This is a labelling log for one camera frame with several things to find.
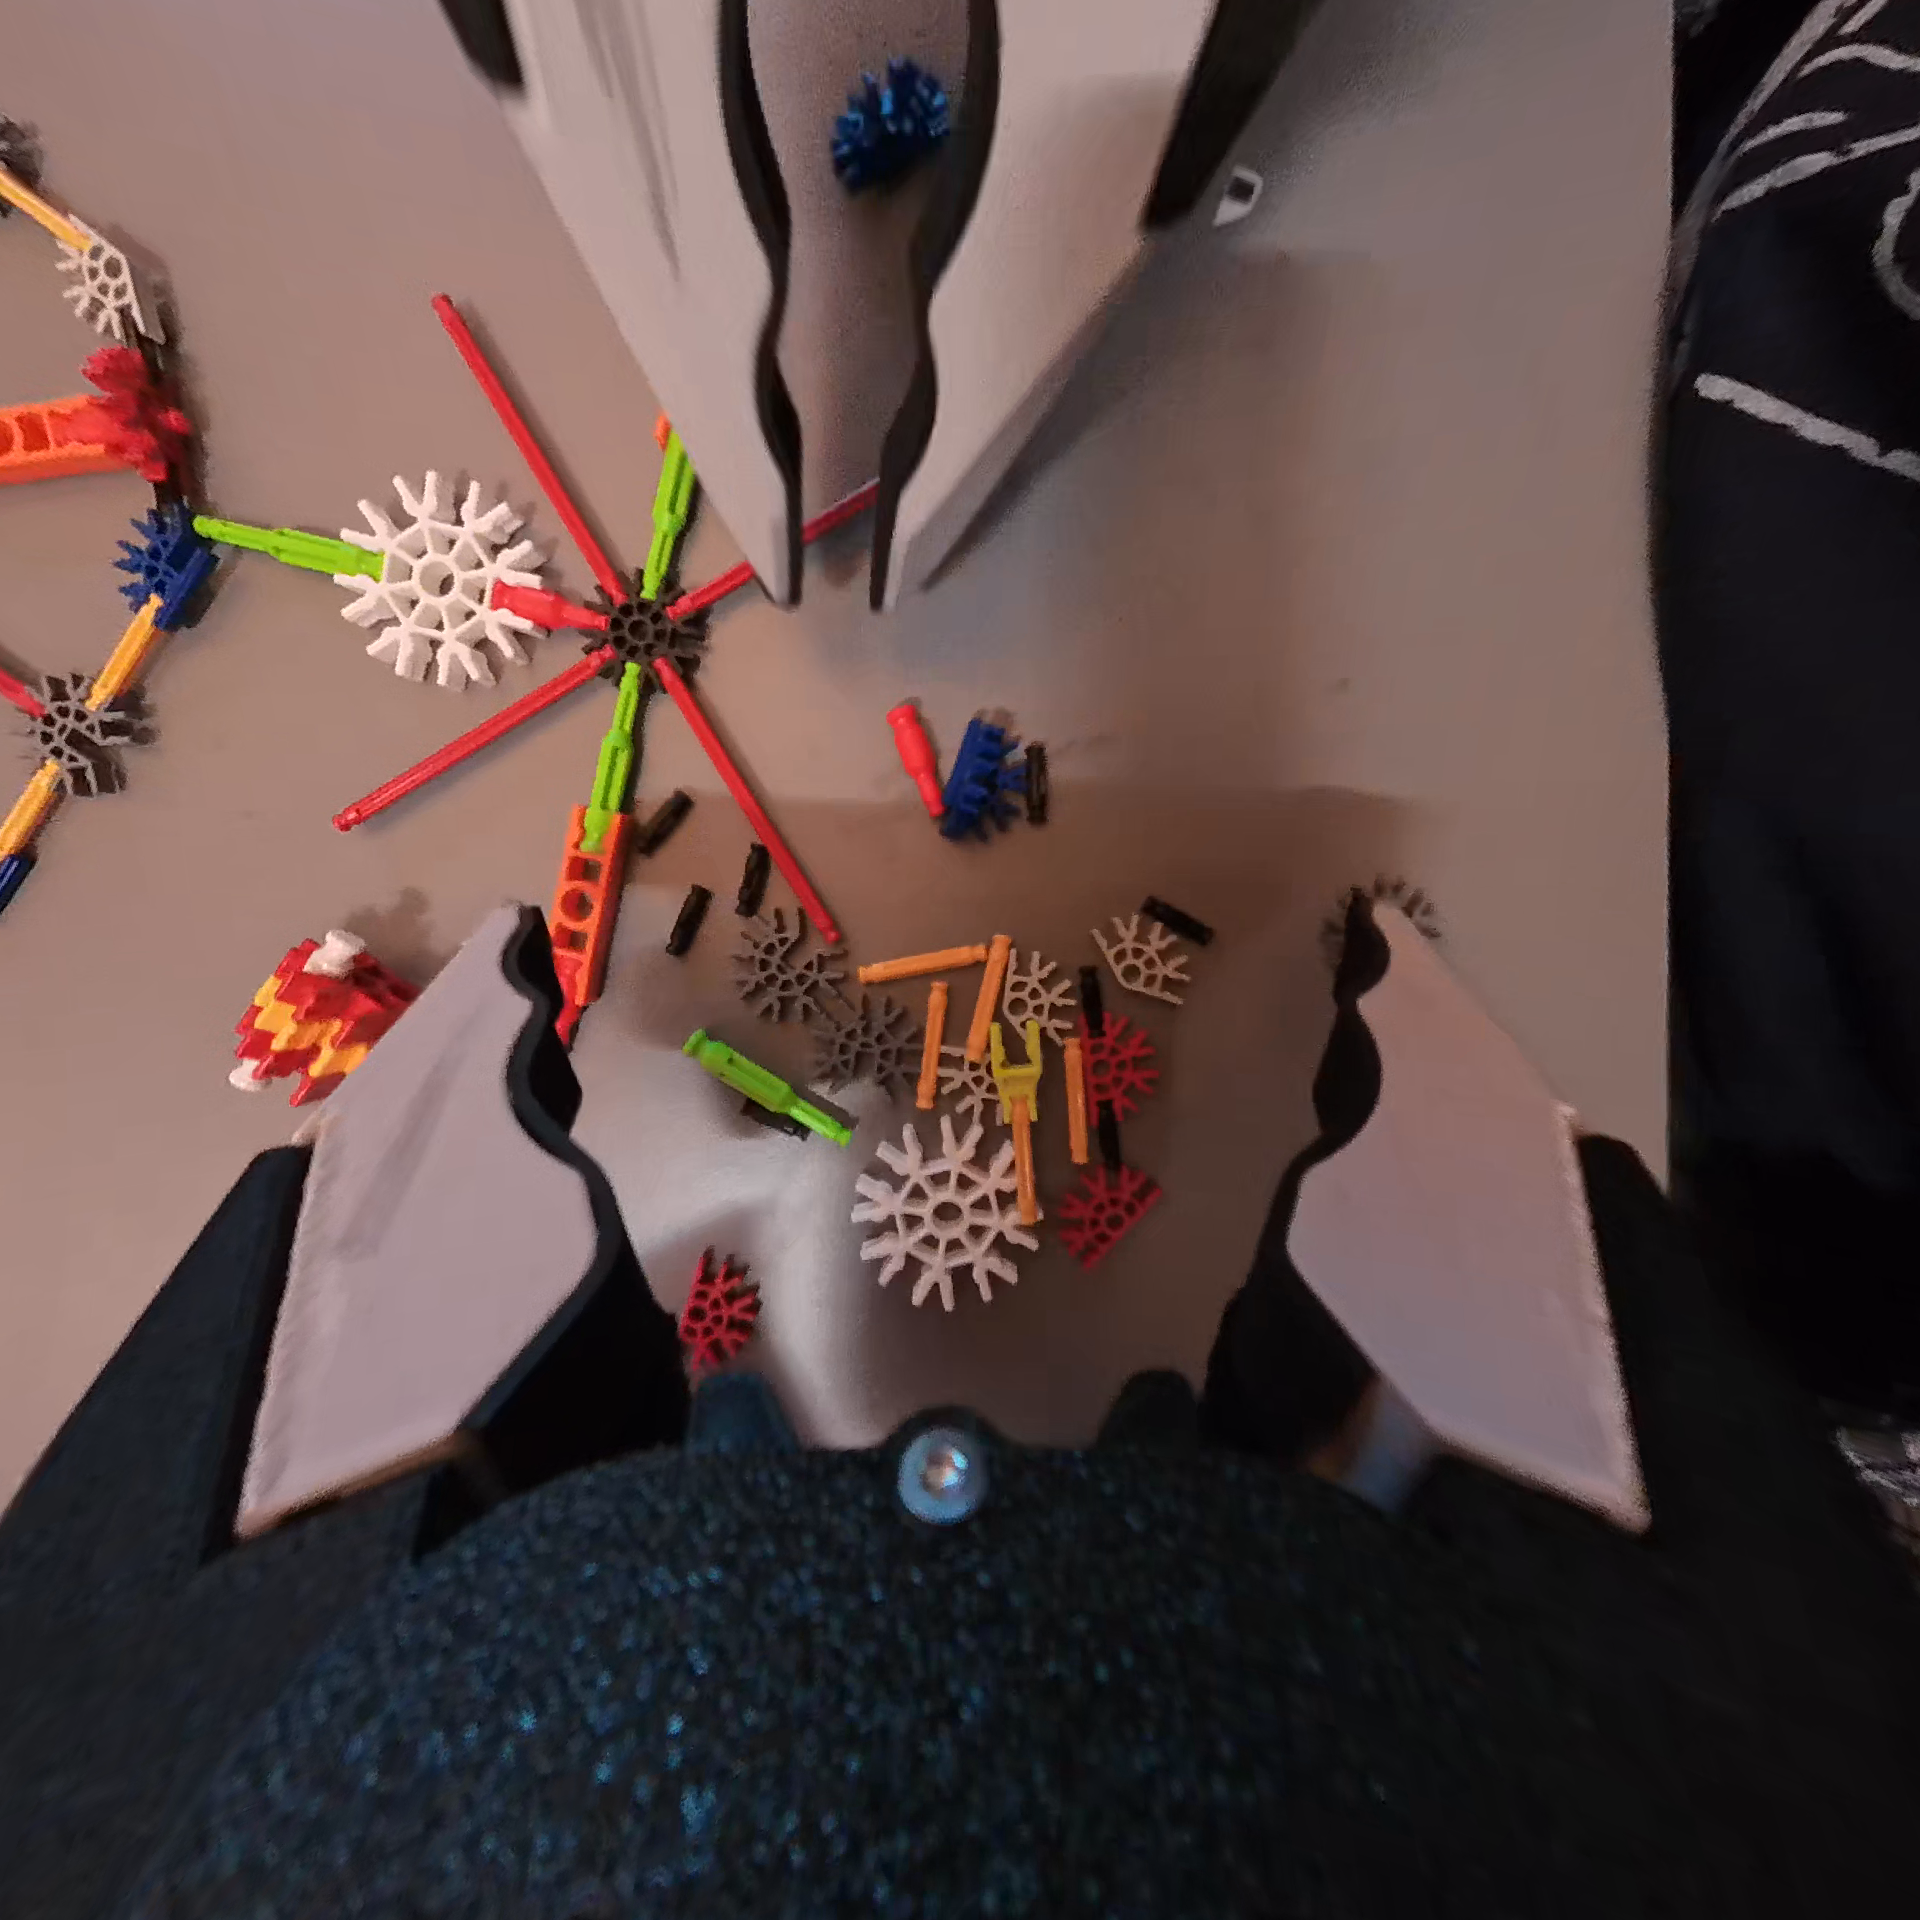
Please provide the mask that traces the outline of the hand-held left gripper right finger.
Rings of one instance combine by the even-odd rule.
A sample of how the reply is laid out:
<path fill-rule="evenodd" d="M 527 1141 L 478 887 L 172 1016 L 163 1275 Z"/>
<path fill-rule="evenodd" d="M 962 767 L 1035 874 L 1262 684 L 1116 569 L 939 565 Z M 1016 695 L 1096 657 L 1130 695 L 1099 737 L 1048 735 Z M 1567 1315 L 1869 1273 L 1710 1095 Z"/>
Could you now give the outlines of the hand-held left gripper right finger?
<path fill-rule="evenodd" d="M 1285 1252 L 1366 1384 L 1314 1466 L 1381 1509 L 1456 1459 L 1651 1523 L 1576 1119 L 1397 903 L 1358 896 Z"/>

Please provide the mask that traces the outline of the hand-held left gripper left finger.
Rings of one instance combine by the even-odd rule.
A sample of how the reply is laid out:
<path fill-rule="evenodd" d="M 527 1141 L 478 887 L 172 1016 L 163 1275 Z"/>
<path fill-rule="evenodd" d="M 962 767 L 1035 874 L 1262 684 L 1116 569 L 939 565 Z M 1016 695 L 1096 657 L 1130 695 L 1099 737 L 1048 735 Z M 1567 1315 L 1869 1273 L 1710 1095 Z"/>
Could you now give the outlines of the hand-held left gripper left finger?
<path fill-rule="evenodd" d="M 506 903 L 324 1105 L 238 1539 L 415 1472 L 499 1499 L 615 1443 L 628 1240 L 558 1009 L 543 919 Z"/>

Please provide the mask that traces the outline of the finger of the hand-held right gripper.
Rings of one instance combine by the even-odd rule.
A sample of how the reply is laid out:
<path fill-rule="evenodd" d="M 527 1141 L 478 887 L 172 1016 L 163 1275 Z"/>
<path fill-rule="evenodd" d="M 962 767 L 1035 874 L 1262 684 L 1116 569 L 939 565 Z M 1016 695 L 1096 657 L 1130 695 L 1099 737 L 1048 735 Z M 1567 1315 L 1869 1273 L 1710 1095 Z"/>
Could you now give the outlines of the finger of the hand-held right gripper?
<path fill-rule="evenodd" d="M 914 365 L 879 453 L 871 607 L 925 588 L 1034 439 L 1144 252 L 1216 4 L 973 2 L 914 231 Z"/>
<path fill-rule="evenodd" d="M 508 119 L 714 507 L 800 597 L 790 212 L 742 2 L 509 2 Z"/>

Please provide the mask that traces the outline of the green toy rod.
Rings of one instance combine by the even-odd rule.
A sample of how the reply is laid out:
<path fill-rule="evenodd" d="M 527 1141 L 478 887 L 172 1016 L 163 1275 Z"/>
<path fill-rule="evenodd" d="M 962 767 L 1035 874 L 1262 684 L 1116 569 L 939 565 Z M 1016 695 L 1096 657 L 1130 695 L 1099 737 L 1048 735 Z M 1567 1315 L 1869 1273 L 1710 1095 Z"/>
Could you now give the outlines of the green toy rod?
<path fill-rule="evenodd" d="M 756 1116 L 774 1123 L 789 1135 L 816 1136 L 832 1146 L 851 1146 L 852 1130 L 816 1107 L 771 1067 L 759 1065 L 736 1048 L 714 1037 L 703 1029 L 688 1034 L 680 1044 L 686 1059 L 696 1064 L 714 1082 L 742 1095 Z"/>
<path fill-rule="evenodd" d="M 660 474 L 651 507 L 651 543 L 639 575 L 639 597 L 658 601 L 676 575 L 680 543 L 688 529 L 699 479 L 674 427 L 667 451 L 660 451 Z"/>

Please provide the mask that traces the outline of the dark grey snowflake connector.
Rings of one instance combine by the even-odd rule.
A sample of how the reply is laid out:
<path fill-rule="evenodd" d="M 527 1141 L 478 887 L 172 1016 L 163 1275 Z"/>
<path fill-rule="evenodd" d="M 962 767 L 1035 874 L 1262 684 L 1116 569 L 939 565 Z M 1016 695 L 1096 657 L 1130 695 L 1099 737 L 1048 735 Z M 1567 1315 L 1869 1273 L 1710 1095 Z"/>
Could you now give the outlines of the dark grey snowflake connector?
<path fill-rule="evenodd" d="M 731 955 L 733 994 L 750 1013 L 771 1023 L 789 1018 L 836 1023 L 852 1013 L 844 947 L 806 947 L 806 940 L 804 917 L 789 927 L 779 907 L 740 919 Z"/>
<path fill-rule="evenodd" d="M 828 1093 L 874 1084 L 886 1098 L 912 1098 L 922 1061 L 924 1027 L 912 1009 L 886 992 L 862 992 L 816 1034 L 806 1074 Z"/>

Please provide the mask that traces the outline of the half-built spoke toy model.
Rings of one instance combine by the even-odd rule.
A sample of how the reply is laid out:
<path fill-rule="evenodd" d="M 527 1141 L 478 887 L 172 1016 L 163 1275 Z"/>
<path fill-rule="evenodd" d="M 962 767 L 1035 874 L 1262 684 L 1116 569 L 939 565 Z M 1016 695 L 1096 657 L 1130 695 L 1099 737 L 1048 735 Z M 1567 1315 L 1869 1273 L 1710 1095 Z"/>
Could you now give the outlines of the half-built spoke toy model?
<path fill-rule="evenodd" d="M 558 676 L 520 695 L 514 705 L 499 709 L 482 724 L 453 739 L 446 748 L 422 756 L 363 799 L 347 803 L 331 816 L 331 826 L 338 833 L 368 826 L 376 813 L 394 809 L 506 735 L 546 713 L 570 698 L 572 690 L 584 688 L 604 674 L 618 674 L 615 719 L 595 764 L 590 800 L 570 816 L 558 892 L 551 903 L 549 933 L 563 992 L 558 1018 L 559 1041 L 573 1043 L 584 1009 L 597 1001 L 606 984 L 618 922 L 618 892 L 632 852 L 635 826 L 628 816 L 628 799 L 638 752 L 638 719 L 647 688 L 658 688 L 680 711 L 710 768 L 747 819 L 754 839 L 772 852 L 774 872 L 796 895 L 808 923 L 828 941 L 836 941 L 842 931 L 832 913 L 803 869 L 796 850 L 784 842 L 771 812 L 756 799 L 750 779 L 736 767 L 684 669 L 684 660 L 690 659 L 690 645 L 703 635 L 699 620 L 720 601 L 754 584 L 752 565 L 738 563 L 707 585 L 676 597 L 664 594 L 669 588 L 667 580 L 658 601 L 643 599 L 639 575 L 626 577 L 613 568 L 613 561 L 595 540 L 591 529 L 567 495 L 536 434 L 520 416 L 502 376 L 496 372 L 486 349 L 478 344 L 461 309 L 448 296 L 435 296 L 432 309 L 496 419 L 508 431 L 546 504 L 563 519 L 567 536 L 595 575 L 606 603 L 598 609 L 572 603 L 565 594 L 542 588 L 535 575 L 509 561 L 493 563 L 492 571 L 454 568 L 451 545 L 438 540 L 443 530 L 440 507 L 432 487 L 410 499 L 412 519 L 405 529 L 394 529 L 384 519 L 371 516 L 368 540 L 343 536 L 326 543 L 292 530 L 263 530 L 238 522 L 196 516 L 196 530 L 219 545 L 266 554 L 307 569 L 331 565 L 338 585 L 358 585 L 363 591 L 350 609 L 354 617 L 380 610 L 390 612 L 384 639 L 395 639 L 403 659 L 410 663 L 422 659 L 428 642 L 438 645 L 438 660 L 446 663 L 451 660 L 453 642 L 466 639 L 466 629 L 453 631 L 440 627 L 432 631 L 422 624 L 426 610 L 436 607 L 426 594 L 426 588 L 440 575 L 448 588 L 461 588 L 468 609 L 468 629 L 490 627 L 514 635 L 533 627 L 549 634 L 582 634 L 591 640 L 591 648 L 579 663 L 572 663 Z"/>

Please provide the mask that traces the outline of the red short toy rod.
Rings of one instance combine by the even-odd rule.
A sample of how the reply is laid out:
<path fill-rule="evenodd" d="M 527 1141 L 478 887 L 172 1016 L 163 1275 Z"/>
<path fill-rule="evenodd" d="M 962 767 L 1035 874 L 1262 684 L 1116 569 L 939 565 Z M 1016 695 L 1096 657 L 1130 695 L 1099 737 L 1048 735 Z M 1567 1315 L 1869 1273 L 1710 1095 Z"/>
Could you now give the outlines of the red short toy rod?
<path fill-rule="evenodd" d="M 885 721 L 893 737 L 900 767 L 918 793 L 918 803 L 931 821 L 942 824 L 948 812 L 946 779 L 922 705 L 916 699 L 898 703 L 885 713 Z"/>

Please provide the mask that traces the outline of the red yellow connector cluster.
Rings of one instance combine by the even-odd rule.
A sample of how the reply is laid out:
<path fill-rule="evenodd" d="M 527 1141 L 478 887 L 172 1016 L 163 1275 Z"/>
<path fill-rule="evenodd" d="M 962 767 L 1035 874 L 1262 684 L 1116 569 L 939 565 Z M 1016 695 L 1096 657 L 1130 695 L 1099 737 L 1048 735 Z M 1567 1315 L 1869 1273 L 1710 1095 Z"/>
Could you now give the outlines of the red yellow connector cluster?
<path fill-rule="evenodd" d="M 307 940 L 279 960 L 234 1029 L 228 1087 L 258 1093 L 284 1079 L 292 1084 L 292 1107 L 320 1101 L 366 1061 L 419 994 L 347 929 Z"/>

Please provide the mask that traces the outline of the pale grey small connector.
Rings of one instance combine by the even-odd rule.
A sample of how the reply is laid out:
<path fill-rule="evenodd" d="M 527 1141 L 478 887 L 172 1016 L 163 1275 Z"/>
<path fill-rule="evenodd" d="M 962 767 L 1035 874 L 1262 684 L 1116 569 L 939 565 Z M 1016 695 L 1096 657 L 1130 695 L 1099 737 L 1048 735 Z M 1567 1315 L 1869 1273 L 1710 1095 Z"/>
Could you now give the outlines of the pale grey small connector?
<path fill-rule="evenodd" d="M 1072 978 L 1038 948 L 1010 948 L 999 992 L 1000 1023 L 1024 1034 L 1034 1024 L 1042 1037 L 1062 1048 L 1076 1034 L 1076 992 Z"/>

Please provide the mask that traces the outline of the large white snowflake connector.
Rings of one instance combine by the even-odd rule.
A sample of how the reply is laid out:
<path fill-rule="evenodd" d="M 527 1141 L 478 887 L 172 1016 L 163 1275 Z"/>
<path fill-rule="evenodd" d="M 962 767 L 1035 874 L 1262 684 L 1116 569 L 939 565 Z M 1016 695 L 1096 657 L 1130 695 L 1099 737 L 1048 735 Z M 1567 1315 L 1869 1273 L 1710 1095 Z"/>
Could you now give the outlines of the large white snowflake connector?
<path fill-rule="evenodd" d="M 1019 1255 L 1039 1248 L 1038 1219 L 1022 1211 L 1022 1164 L 1013 1139 L 939 1119 L 928 1143 L 914 1123 L 876 1143 L 876 1167 L 855 1180 L 851 1220 L 863 1229 L 859 1263 L 879 1287 L 908 1287 L 914 1308 L 954 1312 L 972 1290 L 995 1304 L 1022 1279 Z"/>

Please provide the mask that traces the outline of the dark printed t-shirt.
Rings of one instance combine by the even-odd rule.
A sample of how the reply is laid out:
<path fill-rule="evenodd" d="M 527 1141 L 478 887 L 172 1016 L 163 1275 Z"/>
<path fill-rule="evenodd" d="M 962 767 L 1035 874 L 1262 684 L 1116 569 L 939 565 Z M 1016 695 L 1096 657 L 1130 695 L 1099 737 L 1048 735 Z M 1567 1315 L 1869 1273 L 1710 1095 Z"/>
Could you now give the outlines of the dark printed t-shirt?
<path fill-rule="evenodd" d="M 1671 49 L 1671 1175 L 1916 1557 L 1917 4 Z"/>

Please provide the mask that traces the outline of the colourful toy wheel model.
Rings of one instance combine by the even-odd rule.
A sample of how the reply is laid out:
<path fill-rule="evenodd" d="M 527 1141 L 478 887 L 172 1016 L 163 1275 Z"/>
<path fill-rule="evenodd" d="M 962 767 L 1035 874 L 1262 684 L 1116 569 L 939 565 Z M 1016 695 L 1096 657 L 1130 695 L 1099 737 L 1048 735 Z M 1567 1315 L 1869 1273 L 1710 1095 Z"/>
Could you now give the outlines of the colourful toy wheel model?
<path fill-rule="evenodd" d="M 219 577 L 200 427 L 157 260 L 45 173 L 3 121 L 4 767 L 3 903 L 56 816 L 128 792 L 157 741 L 154 679 Z"/>

